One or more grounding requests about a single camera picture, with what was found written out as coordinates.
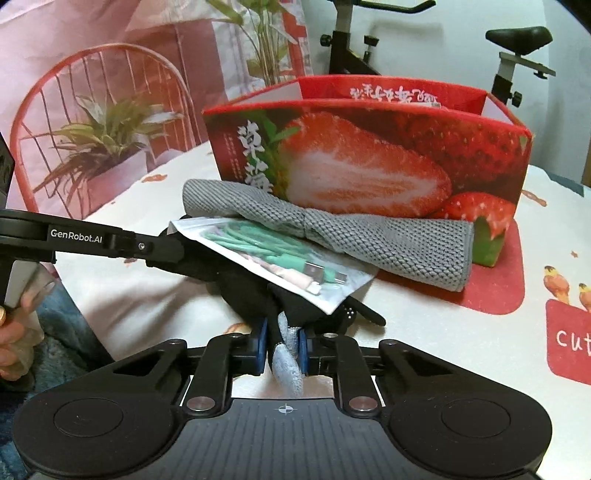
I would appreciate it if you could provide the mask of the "person left hand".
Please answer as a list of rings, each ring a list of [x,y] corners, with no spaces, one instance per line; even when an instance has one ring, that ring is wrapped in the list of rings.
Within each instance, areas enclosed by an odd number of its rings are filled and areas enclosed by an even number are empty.
[[[16,381],[33,364],[34,349],[44,339],[37,308],[56,286],[39,263],[10,261],[1,274],[1,378]]]

